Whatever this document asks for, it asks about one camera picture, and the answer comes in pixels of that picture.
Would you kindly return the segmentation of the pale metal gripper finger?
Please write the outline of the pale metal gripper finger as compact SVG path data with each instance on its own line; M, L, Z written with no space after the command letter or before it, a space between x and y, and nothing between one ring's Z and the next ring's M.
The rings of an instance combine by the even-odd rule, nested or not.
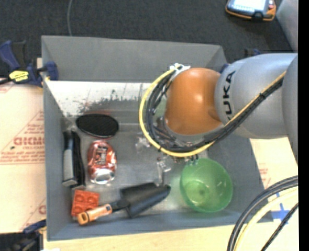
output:
M151 144L144 136L137 136L136 137L136 143L135 148L136 149L143 149L143 148L150 148Z
M158 184L169 185L171 182L171 167L161 157L157 158Z

